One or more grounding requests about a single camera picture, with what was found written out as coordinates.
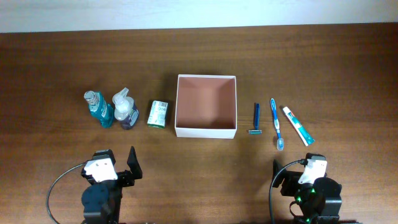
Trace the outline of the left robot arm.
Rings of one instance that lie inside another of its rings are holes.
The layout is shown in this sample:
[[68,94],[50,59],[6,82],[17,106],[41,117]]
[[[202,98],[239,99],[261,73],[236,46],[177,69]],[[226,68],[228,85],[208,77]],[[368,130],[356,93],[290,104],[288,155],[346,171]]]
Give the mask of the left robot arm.
[[110,149],[96,151],[81,170],[90,186],[82,193],[84,222],[87,224],[119,223],[123,189],[132,187],[142,178],[142,169],[136,156],[136,150],[130,148],[128,170],[115,171],[116,163]]

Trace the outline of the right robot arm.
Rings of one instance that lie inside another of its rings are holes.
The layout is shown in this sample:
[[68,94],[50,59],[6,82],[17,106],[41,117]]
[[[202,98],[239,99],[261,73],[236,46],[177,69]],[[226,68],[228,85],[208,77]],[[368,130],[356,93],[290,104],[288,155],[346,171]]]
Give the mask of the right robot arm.
[[302,211],[296,215],[293,211],[294,223],[318,224],[338,223],[342,205],[342,186],[327,177],[327,161],[321,155],[309,154],[282,166],[273,161],[273,176],[269,189],[269,213],[274,223],[272,210],[272,189],[281,186],[280,193],[285,197],[293,197],[291,206],[298,205]]

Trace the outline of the blue white toothbrush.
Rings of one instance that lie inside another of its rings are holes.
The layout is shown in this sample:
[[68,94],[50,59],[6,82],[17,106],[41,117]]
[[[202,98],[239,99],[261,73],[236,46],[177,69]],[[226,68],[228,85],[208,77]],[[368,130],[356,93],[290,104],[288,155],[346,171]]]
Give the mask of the blue white toothbrush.
[[270,99],[270,106],[271,106],[271,110],[272,110],[275,131],[277,134],[277,150],[282,151],[284,149],[284,139],[282,138],[281,133],[280,133],[280,124],[279,124],[279,119],[278,119],[278,115],[277,115],[275,99],[273,99],[273,98]]

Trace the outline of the blue disposable razor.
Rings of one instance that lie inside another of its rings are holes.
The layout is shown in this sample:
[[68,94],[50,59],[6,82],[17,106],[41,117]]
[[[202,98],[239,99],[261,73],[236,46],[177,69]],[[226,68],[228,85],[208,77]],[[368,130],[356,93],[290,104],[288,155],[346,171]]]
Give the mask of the blue disposable razor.
[[259,118],[260,118],[260,105],[259,103],[254,104],[254,119],[253,119],[253,129],[248,131],[249,134],[262,134],[259,129]]

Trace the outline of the teal mouthwash bottle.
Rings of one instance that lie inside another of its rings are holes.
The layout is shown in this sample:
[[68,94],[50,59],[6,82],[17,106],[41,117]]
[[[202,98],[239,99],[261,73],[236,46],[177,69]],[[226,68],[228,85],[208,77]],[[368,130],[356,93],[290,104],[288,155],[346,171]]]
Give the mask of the teal mouthwash bottle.
[[110,128],[114,120],[113,107],[108,104],[100,91],[87,91],[84,99],[92,117],[96,118],[103,128]]

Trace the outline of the green Dettol soap bar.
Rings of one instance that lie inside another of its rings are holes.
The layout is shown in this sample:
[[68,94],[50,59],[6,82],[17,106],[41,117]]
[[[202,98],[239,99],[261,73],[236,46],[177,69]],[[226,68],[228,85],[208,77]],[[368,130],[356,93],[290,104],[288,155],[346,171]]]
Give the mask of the green Dettol soap bar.
[[169,104],[163,101],[152,102],[147,125],[155,128],[165,128]]

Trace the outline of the clear purple spray bottle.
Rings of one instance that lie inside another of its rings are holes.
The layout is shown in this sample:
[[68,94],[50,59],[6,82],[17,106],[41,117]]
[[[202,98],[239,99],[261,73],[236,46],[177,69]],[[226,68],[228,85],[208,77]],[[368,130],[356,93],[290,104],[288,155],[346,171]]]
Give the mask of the clear purple spray bottle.
[[125,130],[132,129],[139,118],[139,110],[133,98],[128,96],[129,89],[123,88],[113,96],[114,117]]

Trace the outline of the white teal toothpaste tube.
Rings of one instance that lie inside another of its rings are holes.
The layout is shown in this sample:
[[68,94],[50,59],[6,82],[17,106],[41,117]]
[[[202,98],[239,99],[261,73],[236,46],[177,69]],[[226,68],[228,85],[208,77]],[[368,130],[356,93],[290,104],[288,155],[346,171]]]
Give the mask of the white teal toothpaste tube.
[[290,121],[297,134],[301,138],[305,146],[309,146],[315,142],[314,138],[308,133],[308,131],[302,126],[298,118],[293,114],[293,112],[287,107],[283,107],[282,111],[286,115],[287,119]]

